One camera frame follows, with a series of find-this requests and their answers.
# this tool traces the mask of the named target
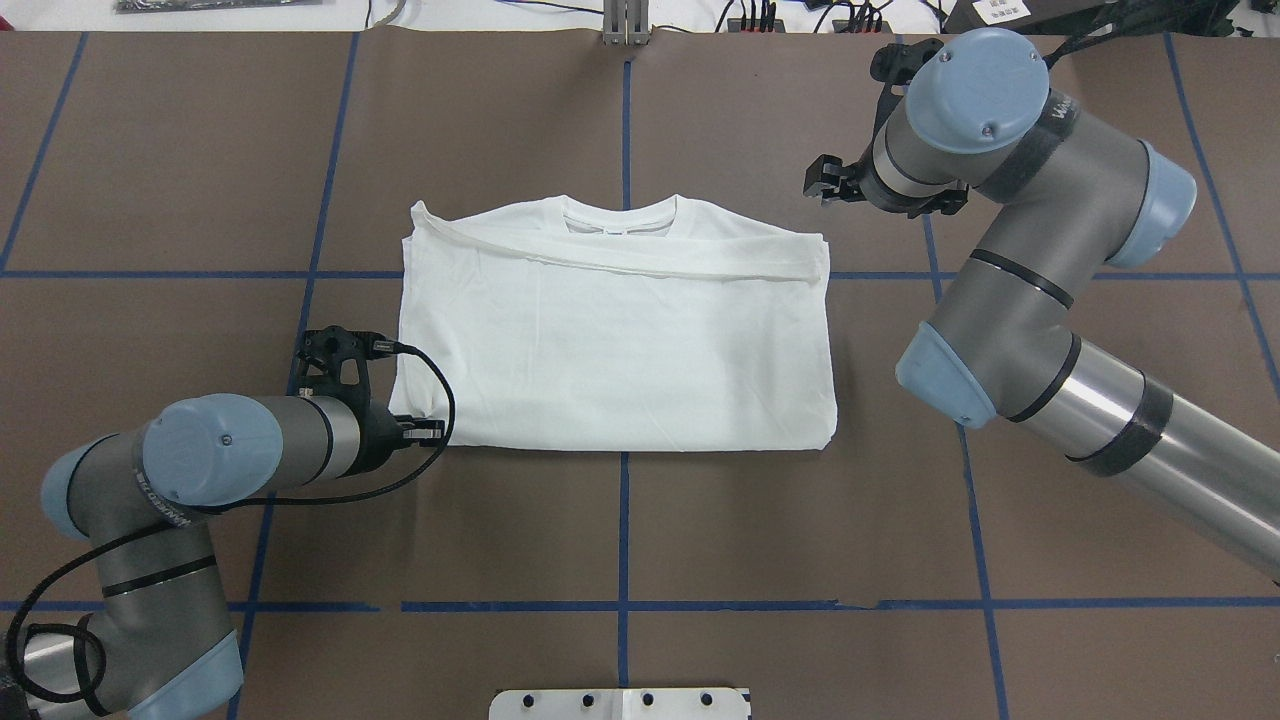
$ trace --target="white label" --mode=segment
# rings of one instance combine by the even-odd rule
[[[978,10],[978,14],[982,15],[982,22],[989,26],[1027,18],[1032,14],[1027,9],[1027,5],[1023,4],[1023,0],[977,0],[973,4],[973,9]]]

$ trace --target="metal bracket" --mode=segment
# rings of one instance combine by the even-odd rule
[[[605,45],[649,45],[649,0],[604,0]]]
[[[489,720],[750,720],[751,691],[650,688],[506,691]]]

